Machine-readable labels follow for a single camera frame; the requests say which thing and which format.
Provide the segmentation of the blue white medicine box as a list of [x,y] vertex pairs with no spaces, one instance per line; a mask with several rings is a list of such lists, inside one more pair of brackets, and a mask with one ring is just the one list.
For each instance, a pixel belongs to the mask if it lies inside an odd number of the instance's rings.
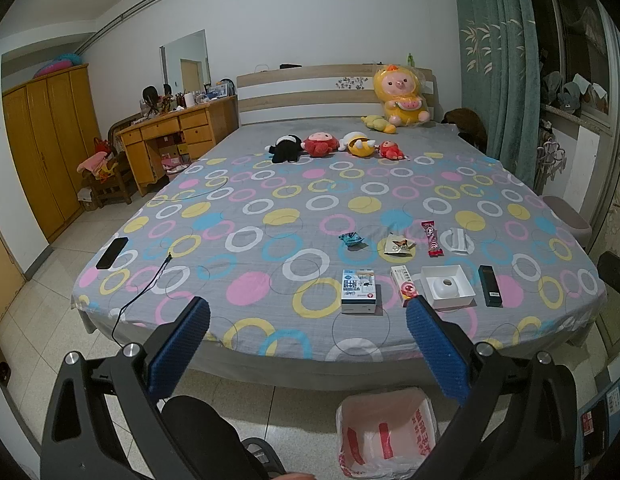
[[374,314],[377,308],[374,271],[371,269],[343,270],[340,298],[343,314]]

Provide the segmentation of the black teal slim box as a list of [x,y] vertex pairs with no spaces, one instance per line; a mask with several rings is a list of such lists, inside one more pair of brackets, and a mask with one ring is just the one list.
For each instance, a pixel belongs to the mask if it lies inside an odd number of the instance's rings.
[[484,292],[486,306],[491,308],[502,307],[502,295],[498,281],[496,281],[496,274],[494,274],[493,267],[479,266],[478,275],[482,291]]

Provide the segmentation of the white tray box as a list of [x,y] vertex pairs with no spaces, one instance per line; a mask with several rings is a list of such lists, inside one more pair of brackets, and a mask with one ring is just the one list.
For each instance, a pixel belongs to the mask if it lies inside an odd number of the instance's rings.
[[421,284],[428,303],[435,310],[454,310],[471,307],[476,292],[462,266],[423,266]]

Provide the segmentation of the wooden chair with clothes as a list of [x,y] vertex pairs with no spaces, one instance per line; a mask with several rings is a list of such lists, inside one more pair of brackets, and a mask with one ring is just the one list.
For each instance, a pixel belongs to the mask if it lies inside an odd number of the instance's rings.
[[76,167],[82,183],[90,191],[96,208],[124,202],[132,203],[134,177],[124,152],[117,152],[109,141],[94,138],[94,154]]

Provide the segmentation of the red white ointment box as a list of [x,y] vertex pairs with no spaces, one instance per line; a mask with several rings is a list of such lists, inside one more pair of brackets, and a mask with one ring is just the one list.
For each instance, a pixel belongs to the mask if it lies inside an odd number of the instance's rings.
[[419,295],[412,275],[406,266],[391,266],[390,272],[400,292],[403,306],[406,306],[409,301]]

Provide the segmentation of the wall mirror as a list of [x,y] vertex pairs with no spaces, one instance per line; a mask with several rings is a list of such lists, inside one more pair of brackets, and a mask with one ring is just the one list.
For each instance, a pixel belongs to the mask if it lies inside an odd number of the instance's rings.
[[163,82],[173,94],[203,91],[211,84],[206,32],[201,29],[160,47]]

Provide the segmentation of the large yellow pig plush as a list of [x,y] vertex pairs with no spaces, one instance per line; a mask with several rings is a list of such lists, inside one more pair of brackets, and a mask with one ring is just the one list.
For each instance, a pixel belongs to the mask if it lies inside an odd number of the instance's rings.
[[431,114],[421,94],[421,83],[410,68],[387,65],[375,74],[373,86],[391,125],[405,127],[430,122]]

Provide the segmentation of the white plastic snack wrapper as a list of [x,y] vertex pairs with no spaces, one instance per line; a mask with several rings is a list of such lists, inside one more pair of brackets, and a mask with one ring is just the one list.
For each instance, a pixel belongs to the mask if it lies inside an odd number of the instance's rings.
[[456,255],[471,255],[475,250],[475,244],[470,236],[462,228],[447,229],[439,235],[441,246],[448,252]]

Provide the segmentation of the small red plush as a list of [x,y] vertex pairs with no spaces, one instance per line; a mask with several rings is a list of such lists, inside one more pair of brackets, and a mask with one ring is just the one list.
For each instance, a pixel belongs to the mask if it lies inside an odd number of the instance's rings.
[[378,147],[378,153],[380,157],[388,160],[402,160],[405,159],[405,155],[399,145],[392,141],[383,141]]

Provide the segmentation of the striped wooden headboard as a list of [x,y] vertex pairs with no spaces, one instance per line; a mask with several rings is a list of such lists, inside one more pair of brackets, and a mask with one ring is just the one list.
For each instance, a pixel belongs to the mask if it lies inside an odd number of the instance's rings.
[[325,117],[380,115],[374,64],[334,64],[263,70],[236,81],[243,126]]

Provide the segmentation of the trash bin with white bag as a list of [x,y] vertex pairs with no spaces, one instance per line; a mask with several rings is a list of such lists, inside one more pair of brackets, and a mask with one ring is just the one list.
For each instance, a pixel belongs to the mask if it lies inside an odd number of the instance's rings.
[[435,447],[438,424],[416,387],[349,396],[336,412],[338,463],[351,479],[407,479]]

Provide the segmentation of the yellow bee plush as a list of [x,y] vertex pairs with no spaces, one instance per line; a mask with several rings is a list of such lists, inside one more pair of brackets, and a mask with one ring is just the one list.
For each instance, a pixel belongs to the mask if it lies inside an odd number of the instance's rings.
[[371,157],[376,151],[376,141],[368,139],[362,132],[352,131],[339,141],[339,151],[360,158]]

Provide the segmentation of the brown plush by curtain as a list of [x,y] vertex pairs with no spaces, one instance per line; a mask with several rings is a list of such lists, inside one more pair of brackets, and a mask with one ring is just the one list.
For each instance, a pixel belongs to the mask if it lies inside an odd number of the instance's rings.
[[473,145],[481,153],[487,153],[487,130],[474,110],[466,107],[449,110],[444,114],[442,122],[455,125],[457,130],[459,130],[459,137],[461,139]]

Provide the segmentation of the black and white plush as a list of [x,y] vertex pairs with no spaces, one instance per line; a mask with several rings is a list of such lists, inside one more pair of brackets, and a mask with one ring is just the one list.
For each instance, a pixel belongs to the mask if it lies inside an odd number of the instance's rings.
[[282,162],[297,162],[304,153],[304,144],[297,136],[286,134],[264,149],[272,156],[273,164],[281,164]]

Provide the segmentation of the small yellow-green plush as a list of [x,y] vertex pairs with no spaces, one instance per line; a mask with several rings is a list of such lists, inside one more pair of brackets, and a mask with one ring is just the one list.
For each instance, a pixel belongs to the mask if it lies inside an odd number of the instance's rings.
[[397,131],[397,127],[392,125],[389,120],[380,115],[367,115],[361,118],[363,124],[366,128],[387,133],[387,134],[395,134]]

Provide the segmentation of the grey lidded bin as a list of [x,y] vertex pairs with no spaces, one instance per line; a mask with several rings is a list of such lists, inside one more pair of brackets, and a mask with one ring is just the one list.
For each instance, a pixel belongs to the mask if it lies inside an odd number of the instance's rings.
[[553,195],[542,195],[541,200],[554,212],[555,216],[567,226],[567,231],[575,237],[582,248],[587,248],[591,237],[592,228],[572,206],[562,198]]

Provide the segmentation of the wooden wardrobe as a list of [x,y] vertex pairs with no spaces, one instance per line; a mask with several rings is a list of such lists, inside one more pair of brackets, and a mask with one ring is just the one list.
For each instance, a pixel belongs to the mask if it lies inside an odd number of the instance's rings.
[[86,64],[34,78],[2,95],[12,160],[38,227],[52,243],[82,214],[80,162],[100,136]]

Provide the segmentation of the grey slipper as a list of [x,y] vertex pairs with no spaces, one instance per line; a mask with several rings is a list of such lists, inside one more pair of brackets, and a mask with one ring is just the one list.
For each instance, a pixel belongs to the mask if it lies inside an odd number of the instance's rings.
[[258,462],[258,470],[263,471],[264,479],[275,479],[287,474],[287,471],[267,441],[260,438],[248,438],[241,441],[246,451]]

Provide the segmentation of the wooden desk with drawers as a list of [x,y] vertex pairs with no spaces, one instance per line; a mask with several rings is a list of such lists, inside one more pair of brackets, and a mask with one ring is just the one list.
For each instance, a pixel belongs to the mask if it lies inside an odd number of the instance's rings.
[[159,148],[161,139],[184,141],[187,154],[196,160],[238,127],[237,98],[225,96],[187,110],[139,122],[118,132],[116,136],[123,144],[138,192],[144,196],[150,185],[158,183],[167,175],[162,166]]

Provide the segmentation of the red candy wrapper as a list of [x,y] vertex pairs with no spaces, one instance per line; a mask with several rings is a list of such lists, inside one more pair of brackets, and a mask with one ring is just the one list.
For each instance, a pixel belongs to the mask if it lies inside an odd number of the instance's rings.
[[436,258],[443,255],[443,249],[439,244],[436,224],[432,220],[421,222],[427,240],[427,252],[429,257]]

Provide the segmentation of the green curtain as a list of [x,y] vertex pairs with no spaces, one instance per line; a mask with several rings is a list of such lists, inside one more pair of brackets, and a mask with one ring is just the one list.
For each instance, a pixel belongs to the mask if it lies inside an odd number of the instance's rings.
[[487,155],[534,184],[540,118],[539,46],[531,0],[456,0],[462,105],[486,127]]

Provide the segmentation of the black smartphone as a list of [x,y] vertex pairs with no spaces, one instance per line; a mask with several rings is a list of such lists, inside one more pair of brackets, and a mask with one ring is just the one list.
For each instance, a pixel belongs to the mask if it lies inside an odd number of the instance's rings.
[[112,264],[116,262],[128,241],[127,237],[117,237],[107,246],[104,253],[96,263],[97,270],[110,269]]

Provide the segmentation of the bed with circle-pattern sheet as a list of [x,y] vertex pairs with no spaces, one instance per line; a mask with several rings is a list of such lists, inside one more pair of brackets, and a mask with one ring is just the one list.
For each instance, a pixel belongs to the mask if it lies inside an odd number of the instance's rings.
[[[503,306],[447,310],[474,341],[531,356],[586,330],[606,301],[595,264],[567,226],[500,162],[447,125],[398,134],[405,159],[336,152],[273,164],[281,136],[345,136],[351,119],[244,126],[194,160],[119,227],[128,241],[110,269],[89,263],[71,304],[86,330],[142,342],[208,301],[209,332],[191,365],[227,379],[311,390],[425,385],[432,377],[405,322],[391,266],[462,266],[470,285],[492,266]],[[474,252],[431,258],[421,222],[462,228]],[[342,233],[364,242],[348,248]],[[383,253],[386,238],[416,243]],[[345,269],[375,273],[374,314],[341,312]]]

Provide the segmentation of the white tea sachet wrapper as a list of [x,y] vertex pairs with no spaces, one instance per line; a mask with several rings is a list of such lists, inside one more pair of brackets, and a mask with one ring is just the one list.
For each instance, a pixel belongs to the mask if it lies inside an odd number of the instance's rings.
[[383,253],[386,256],[407,257],[412,256],[416,243],[410,238],[401,235],[390,234],[386,238]]

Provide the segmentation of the red round plush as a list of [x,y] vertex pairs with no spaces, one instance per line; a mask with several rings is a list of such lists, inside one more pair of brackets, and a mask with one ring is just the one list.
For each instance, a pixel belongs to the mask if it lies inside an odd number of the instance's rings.
[[330,133],[310,134],[303,142],[304,151],[313,158],[322,158],[339,150],[339,141]]

